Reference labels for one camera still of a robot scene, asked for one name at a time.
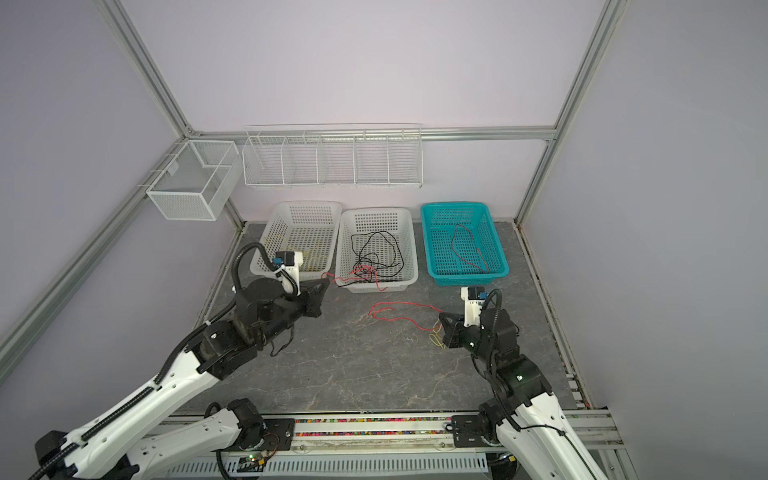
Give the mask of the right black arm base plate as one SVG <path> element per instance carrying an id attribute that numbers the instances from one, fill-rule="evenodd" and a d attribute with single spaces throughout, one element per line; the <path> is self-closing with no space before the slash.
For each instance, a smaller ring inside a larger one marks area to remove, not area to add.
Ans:
<path id="1" fill-rule="evenodd" d="M 445 429 L 457 448 L 500 447 L 489 420 L 480 413 L 453 415 Z"/>

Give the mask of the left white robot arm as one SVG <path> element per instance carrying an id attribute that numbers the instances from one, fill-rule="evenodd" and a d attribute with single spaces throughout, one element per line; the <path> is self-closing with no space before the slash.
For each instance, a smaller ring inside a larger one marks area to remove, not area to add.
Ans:
<path id="1" fill-rule="evenodd" d="M 35 444 L 35 479 L 142 479 L 207 451 L 261 445 L 268 434 L 248 399 L 236 399 L 169 435 L 149 433 L 187 401 L 255 359 L 301 318 L 318 318 L 328 279 L 285 287 L 258 278 L 172 350 L 159 373 L 104 414 Z"/>

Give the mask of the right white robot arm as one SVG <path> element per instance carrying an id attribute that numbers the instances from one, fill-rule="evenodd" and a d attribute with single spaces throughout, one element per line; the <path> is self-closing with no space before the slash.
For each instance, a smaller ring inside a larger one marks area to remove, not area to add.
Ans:
<path id="1" fill-rule="evenodd" d="M 439 315 L 443 343 L 463 348 L 492 398 L 475 415 L 459 415 L 448 430 L 460 447 L 502 447 L 532 479 L 605 479 L 569 423 L 549 381 L 518 344 L 518 328 L 503 310 L 480 313 L 467 326 L 458 314 Z"/>

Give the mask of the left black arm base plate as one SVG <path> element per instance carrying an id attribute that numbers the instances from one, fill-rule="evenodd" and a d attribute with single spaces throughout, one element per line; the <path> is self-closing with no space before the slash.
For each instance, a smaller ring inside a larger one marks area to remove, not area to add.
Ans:
<path id="1" fill-rule="evenodd" d="M 246 427 L 229 450 L 287 451 L 291 448 L 296 421 L 294 418 L 267 418 Z"/>

